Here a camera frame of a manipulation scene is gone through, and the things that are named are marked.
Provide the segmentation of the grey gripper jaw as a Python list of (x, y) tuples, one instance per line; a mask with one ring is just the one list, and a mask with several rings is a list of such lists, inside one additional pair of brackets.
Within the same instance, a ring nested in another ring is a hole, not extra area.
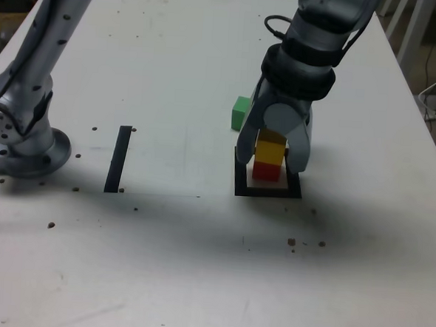
[(240, 164), (248, 164), (254, 154), (256, 136), (264, 123), (263, 114), (267, 106), (267, 96), (263, 84), (265, 79), (260, 76), (251, 98), (251, 106), (246, 114), (236, 143), (236, 155)]
[(310, 160), (312, 136), (311, 103), (292, 107), (285, 103), (270, 105), (264, 112), (264, 124), (283, 135), (288, 143), (287, 168), (290, 172), (304, 172)]

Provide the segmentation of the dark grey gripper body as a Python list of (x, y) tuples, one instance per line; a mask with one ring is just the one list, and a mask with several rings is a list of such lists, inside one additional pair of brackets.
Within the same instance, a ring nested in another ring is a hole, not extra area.
[(299, 100), (297, 98), (289, 96), (287, 93), (282, 92), (281, 90), (276, 88), (266, 79), (263, 80), (261, 89), (262, 93), (270, 92), (279, 103), (285, 103), (286, 105), (289, 105), (296, 109), (298, 112), (310, 112), (312, 110), (311, 101)]

